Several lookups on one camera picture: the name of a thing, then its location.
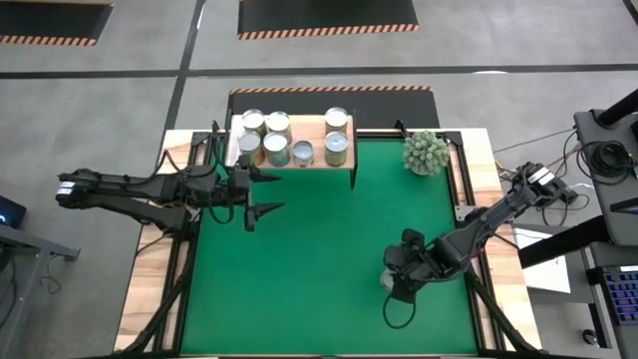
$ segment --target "gray floor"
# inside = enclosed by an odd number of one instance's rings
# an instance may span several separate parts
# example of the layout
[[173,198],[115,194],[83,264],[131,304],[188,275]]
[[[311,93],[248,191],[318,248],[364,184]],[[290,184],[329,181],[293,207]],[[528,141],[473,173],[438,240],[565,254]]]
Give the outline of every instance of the gray floor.
[[[176,70],[195,0],[116,0],[93,48],[0,46],[0,72]],[[338,66],[638,63],[638,26],[620,0],[415,0],[421,31],[265,41],[236,39],[237,1],[208,1],[192,69]],[[576,111],[604,108],[636,88],[638,72],[189,79],[175,127],[221,120],[233,88],[430,85],[441,126],[488,128],[495,150],[568,129]],[[81,246],[55,263],[63,290],[40,291],[25,358],[107,354],[113,348],[140,227],[99,209],[57,207],[56,175],[81,167],[147,174],[175,80],[0,80],[0,193],[29,207],[25,229]],[[496,154],[506,167],[560,156],[566,135]],[[566,180],[589,183],[570,163]],[[567,224],[599,213],[595,194]],[[560,212],[548,219],[559,221]],[[530,210],[519,221],[542,223]],[[533,301],[545,349],[616,358],[580,342],[586,307]]]

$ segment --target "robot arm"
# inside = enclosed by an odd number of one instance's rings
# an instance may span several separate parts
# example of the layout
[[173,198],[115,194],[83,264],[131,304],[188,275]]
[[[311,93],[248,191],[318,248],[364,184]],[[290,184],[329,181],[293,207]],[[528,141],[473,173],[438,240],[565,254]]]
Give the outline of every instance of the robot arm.
[[[148,178],[105,175],[87,169],[61,174],[56,201],[65,208],[100,207],[132,217],[141,223],[154,223],[164,232],[185,229],[191,219],[186,208],[231,208],[244,205],[244,227],[254,230],[255,222],[283,203],[253,204],[252,182],[279,180],[261,173],[241,156],[234,167],[224,169],[221,179],[216,167],[190,166],[174,174],[153,174]],[[156,205],[140,201],[149,199]]]
[[390,296],[414,303],[426,284],[457,278],[468,270],[472,257],[485,246],[499,226],[518,217],[531,206],[544,207],[561,198],[566,185],[541,164],[527,163],[517,169],[505,197],[489,208],[466,217],[463,228],[443,234],[425,245],[425,237],[404,230],[402,242],[390,245],[384,263],[391,276]]

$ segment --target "succulent plant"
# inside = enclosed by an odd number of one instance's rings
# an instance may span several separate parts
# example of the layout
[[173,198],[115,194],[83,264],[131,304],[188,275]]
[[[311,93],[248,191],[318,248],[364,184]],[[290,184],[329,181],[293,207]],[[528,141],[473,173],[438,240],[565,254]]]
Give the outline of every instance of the succulent plant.
[[443,140],[429,131],[406,138],[403,162],[406,169],[421,176],[434,176],[448,165],[450,149]]

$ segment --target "wooden shelf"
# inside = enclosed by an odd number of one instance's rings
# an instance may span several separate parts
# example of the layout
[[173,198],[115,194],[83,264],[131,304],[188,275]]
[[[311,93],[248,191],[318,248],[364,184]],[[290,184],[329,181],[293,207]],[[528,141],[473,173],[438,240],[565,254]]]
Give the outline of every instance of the wooden shelf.
[[[268,158],[258,166],[260,169],[298,169],[298,170],[312,170],[312,169],[329,169],[329,170],[352,170],[356,166],[356,153],[355,148],[357,143],[354,138],[354,121],[352,116],[348,117],[348,129],[346,136],[348,137],[348,149],[346,154],[346,163],[338,168],[328,166],[324,158],[326,152],[326,130],[325,130],[325,118],[323,115],[289,115],[290,117],[290,129],[292,132],[292,144],[290,144],[290,163],[285,167],[277,168],[270,164]],[[230,136],[228,138],[228,148],[226,149],[225,164],[227,166],[233,166],[239,158],[239,147],[237,140],[244,133],[243,124],[241,121],[241,115],[233,115],[230,119]],[[308,141],[312,144],[314,150],[315,162],[312,166],[307,168],[300,168],[294,163],[292,158],[292,147],[299,141]]]

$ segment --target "metal can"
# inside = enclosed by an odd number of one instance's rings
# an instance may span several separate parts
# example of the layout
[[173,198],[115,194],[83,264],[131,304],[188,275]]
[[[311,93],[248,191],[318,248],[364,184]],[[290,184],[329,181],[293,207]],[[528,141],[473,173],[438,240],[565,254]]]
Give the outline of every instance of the metal can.
[[326,136],[326,164],[340,167],[346,163],[348,137],[340,132],[331,132]]
[[266,136],[266,118],[259,110],[248,110],[241,116],[243,127],[247,131],[254,131],[260,137]]
[[326,111],[326,134],[331,132],[346,133],[348,129],[348,113],[342,108],[332,108]]
[[292,142],[292,132],[290,131],[290,118],[285,112],[275,111],[266,120],[266,127],[269,133],[279,133],[288,140],[288,145]]
[[279,133],[270,133],[263,138],[263,147],[271,165],[284,167],[290,163],[288,140]]
[[312,151],[312,144],[307,141],[299,141],[292,147],[292,155],[295,164],[300,168],[311,166],[315,162],[315,154]]
[[239,136],[237,140],[239,151],[242,155],[249,155],[250,162],[259,166],[265,159],[263,147],[261,146],[261,137],[255,131],[246,131]]

